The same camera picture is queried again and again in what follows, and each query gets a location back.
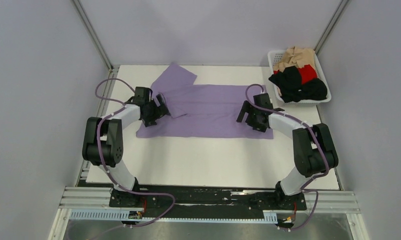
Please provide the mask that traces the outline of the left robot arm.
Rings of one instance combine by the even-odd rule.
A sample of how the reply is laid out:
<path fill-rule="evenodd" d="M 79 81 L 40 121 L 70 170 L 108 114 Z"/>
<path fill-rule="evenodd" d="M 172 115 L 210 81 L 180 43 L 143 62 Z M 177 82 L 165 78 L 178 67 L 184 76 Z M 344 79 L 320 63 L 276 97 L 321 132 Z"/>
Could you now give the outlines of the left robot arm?
<path fill-rule="evenodd" d="M 136 87 L 135 94 L 122 107 L 103 117 L 87 119 L 82 145 L 82 157 L 99 167 L 109 177 L 114 189 L 123 192 L 122 200 L 130 207 L 142 200 L 137 178 L 130 173 L 122 158 L 123 130 L 141 121 L 145 127 L 157 125 L 157 120 L 169 115 L 162 94 L 152 96 L 147 87 Z"/>

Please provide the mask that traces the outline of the purple t shirt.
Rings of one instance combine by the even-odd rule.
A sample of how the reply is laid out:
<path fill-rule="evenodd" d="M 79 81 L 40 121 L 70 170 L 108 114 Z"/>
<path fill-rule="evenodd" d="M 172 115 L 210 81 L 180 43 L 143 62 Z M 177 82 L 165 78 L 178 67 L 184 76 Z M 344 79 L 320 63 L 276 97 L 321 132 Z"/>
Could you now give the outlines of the purple t shirt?
<path fill-rule="evenodd" d="M 154 126 L 142 124 L 136 137 L 272 140 L 272 130 L 260 132 L 237 122 L 247 87 L 263 79 L 260 71 L 244 66 L 169 65 L 150 86 L 154 95 L 163 97 L 169 115 Z"/>

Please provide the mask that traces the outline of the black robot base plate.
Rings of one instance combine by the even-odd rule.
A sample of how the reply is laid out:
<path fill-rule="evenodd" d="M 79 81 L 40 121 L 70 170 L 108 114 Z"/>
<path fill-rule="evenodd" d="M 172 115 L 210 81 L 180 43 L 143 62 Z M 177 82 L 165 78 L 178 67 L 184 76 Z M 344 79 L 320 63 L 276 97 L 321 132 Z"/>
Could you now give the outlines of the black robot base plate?
<path fill-rule="evenodd" d="M 111 189 L 112 208 L 140 208 L 143 216 L 188 219 L 260 219 L 263 212 L 304 211 L 305 196 L 281 197 L 276 189 L 147 185 L 138 187 L 141 195 Z"/>

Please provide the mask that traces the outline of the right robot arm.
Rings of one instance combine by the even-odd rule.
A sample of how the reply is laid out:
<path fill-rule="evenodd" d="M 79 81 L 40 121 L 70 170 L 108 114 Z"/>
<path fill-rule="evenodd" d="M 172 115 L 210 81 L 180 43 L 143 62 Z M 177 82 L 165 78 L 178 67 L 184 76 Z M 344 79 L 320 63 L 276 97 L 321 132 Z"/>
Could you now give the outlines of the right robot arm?
<path fill-rule="evenodd" d="M 253 99 L 243 102 L 236 121 L 245 122 L 262 133 L 268 129 L 276 130 L 292 140 L 294 168 L 276 184 L 274 194 L 276 206 L 286 209 L 293 204 L 294 196 L 312 181 L 336 168 L 339 157 L 326 124 L 309 125 L 282 108 L 273 108 L 266 93 L 255 95 Z"/>

